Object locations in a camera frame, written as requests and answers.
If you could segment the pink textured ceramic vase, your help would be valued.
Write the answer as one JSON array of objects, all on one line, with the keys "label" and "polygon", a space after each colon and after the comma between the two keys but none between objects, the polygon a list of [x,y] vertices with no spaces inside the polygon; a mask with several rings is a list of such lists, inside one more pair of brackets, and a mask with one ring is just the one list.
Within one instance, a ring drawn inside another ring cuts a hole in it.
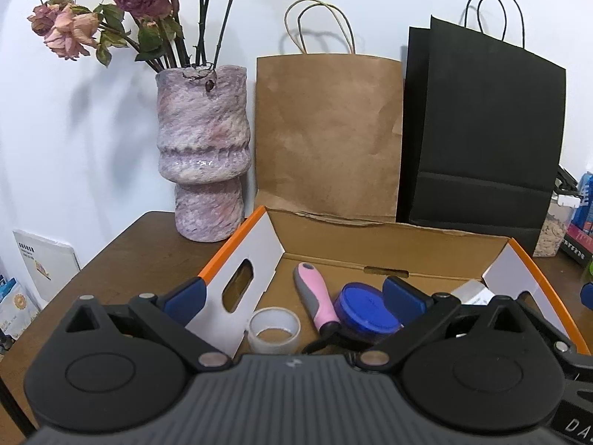
[{"label": "pink textured ceramic vase", "polygon": [[241,177],[251,166],[247,71],[222,65],[156,75],[159,172],[175,184],[175,224],[185,238],[218,242],[241,224]]}]

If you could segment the dried pink rose bouquet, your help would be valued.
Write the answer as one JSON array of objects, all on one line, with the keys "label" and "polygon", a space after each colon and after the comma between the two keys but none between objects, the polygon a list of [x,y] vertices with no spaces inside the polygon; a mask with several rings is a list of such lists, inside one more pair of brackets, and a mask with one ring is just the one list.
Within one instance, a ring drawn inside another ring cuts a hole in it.
[{"label": "dried pink rose bouquet", "polygon": [[90,9],[76,0],[40,0],[28,16],[31,30],[57,57],[77,61],[94,55],[109,66],[114,48],[130,47],[137,61],[155,72],[197,68],[206,75],[218,63],[233,0],[227,0],[214,56],[206,50],[206,20],[211,0],[198,0],[198,38],[186,47],[179,0],[103,0]]}]

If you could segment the clear container with seeds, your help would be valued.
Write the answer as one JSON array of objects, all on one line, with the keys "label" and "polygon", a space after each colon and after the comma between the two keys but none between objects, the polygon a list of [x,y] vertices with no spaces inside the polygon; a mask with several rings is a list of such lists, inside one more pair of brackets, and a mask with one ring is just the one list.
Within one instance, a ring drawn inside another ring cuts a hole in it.
[{"label": "clear container with seeds", "polygon": [[557,254],[580,204],[577,181],[559,166],[547,215],[533,253],[535,258],[554,257]]}]

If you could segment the black paper bag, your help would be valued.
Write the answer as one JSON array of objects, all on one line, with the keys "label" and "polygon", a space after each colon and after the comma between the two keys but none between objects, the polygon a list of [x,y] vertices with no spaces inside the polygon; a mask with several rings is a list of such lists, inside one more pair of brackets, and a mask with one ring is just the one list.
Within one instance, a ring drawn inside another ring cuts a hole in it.
[{"label": "black paper bag", "polygon": [[566,71],[480,29],[408,32],[396,217],[536,249],[559,167]]}]

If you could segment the white booklet against wall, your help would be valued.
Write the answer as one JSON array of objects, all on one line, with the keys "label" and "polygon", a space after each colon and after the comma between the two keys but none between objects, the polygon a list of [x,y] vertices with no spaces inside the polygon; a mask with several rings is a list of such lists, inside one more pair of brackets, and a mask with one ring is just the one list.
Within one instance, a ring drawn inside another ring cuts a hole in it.
[{"label": "white booklet against wall", "polygon": [[50,302],[80,271],[74,249],[21,230],[13,235],[37,292]]}]

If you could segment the brown paper bag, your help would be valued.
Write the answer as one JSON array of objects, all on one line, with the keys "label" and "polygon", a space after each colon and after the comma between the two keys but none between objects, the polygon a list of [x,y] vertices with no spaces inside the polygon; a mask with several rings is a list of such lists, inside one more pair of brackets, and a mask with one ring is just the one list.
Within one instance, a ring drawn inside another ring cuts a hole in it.
[{"label": "brown paper bag", "polygon": [[393,222],[400,182],[401,62],[357,53],[351,24],[328,3],[345,53],[296,54],[256,62],[257,203],[318,218]]}]

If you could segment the dark red box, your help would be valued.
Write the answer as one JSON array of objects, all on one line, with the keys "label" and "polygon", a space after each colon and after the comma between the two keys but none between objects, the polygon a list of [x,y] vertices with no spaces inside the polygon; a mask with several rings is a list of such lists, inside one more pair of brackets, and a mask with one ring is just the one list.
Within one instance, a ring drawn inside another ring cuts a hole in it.
[{"label": "dark red box", "polygon": [[586,267],[592,261],[592,236],[574,224],[570,224],[560,245],[560,250],[577,262],[581,267]]}]

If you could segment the red cardboard pumpkin box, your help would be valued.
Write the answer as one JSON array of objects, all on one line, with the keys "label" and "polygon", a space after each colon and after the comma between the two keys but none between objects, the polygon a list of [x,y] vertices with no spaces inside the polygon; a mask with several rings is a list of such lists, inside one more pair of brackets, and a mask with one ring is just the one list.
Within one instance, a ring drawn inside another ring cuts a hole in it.
[{"label": "red cardboard pumpkin box", "polygon": [[469,280],[495,294],[532,295],[542,314],[581,354],[589,348],[548,279],[511,238],[381,223],[351,225],[260,206],[200,271],[205,305],[186,328],[235,356],[253,312],[280,306],[301,321],[301,346],[317,337],[299,300],[292,273],[315,265],[330,295],[349,282],[380,288],[400,275],[426,294],[454,292]]}]

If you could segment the cotton buds plastic box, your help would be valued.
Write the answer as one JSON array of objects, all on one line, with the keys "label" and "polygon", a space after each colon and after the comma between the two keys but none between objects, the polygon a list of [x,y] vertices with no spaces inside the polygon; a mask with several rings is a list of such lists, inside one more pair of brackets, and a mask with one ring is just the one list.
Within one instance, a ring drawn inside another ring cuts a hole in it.
[{"label": "cotton buds plastic box", "polygon": [[460,285],[451,294],[469,306],[487,306],[494,297],[494,292],[475,279]]}]

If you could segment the clear tape roll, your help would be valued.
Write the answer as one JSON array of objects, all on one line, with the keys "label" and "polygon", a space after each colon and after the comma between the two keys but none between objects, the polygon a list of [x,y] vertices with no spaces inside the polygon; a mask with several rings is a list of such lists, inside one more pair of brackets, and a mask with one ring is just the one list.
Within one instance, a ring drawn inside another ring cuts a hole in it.
[{"label": "clear tape roll", "polygon": [[301,330],[295,313],[273,306],[253,313],[246,326],[246,337],[253,353],[291,355],[298,349]]}]

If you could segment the blue round lidded jar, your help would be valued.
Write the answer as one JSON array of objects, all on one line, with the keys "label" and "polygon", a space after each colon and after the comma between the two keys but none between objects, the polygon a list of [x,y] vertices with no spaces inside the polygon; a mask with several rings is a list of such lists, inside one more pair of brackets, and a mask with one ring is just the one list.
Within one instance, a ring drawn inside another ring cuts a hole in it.
[{"label": "blue round lidded jar", "polygon": [[386,309],[383,293],[366,283],[347,283],[334,300],[334,309],[350,333],[368,342],[377,343],[402,327]]}]

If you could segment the blue drink can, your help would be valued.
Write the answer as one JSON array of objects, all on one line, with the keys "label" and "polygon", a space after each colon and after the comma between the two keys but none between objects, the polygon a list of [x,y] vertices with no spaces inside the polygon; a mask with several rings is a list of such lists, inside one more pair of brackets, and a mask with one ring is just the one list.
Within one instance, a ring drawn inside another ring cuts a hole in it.
[{"label": "blue drink can", "polygon": [[581,202],[575,211],[572,224],[587,235],[592,234],[593,220],[593,173],[588,169],[578,184]]}]

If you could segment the pink handled pet brush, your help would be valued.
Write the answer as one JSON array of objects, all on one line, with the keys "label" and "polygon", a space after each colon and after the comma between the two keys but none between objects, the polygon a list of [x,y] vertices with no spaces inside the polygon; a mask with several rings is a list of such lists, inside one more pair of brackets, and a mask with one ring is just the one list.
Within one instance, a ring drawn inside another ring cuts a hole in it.
[{"label": "pink handled pet brush", "polygon": [[345,333],[321,273],[312,264],[301,262],[295,267],[294,281],[299,298],[319,335],[302,352],[312,355],[330,346],[355,352],[359,343]]}]

